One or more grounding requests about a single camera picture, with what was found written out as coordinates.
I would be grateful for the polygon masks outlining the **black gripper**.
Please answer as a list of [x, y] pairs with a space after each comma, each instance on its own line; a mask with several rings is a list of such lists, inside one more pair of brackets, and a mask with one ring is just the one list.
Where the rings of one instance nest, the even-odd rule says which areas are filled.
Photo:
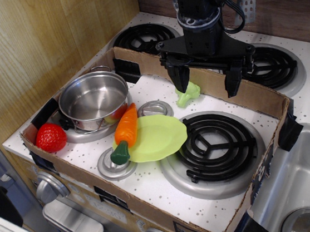
[[254, 46], [231, 38], [217, 25], [199, 32], [185, 31], [180, 37], [158, 43], [156, 49], [178, 91], [187, 91], [189, 68], [225, 69], [225, 89], [229, 98], [238, 93], [242, 67], [253, 69], [255, 53]]

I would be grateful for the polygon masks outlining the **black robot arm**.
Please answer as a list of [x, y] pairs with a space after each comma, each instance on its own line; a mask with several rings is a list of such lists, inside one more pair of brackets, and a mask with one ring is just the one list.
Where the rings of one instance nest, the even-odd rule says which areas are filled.
[[240, 32], [245, 22], [235, 29], [226, 29], [223, 6], [240, 16], [243, 10], [231, 0], [174, 0], [177, 21], [183, 35], [156, 45], [160, 62], [180, 92], [186, 92], [190, 68], [222, 70], [228, 97], [236, 96], [242, 74], [253, 69], [255, 47], [231, 34]]

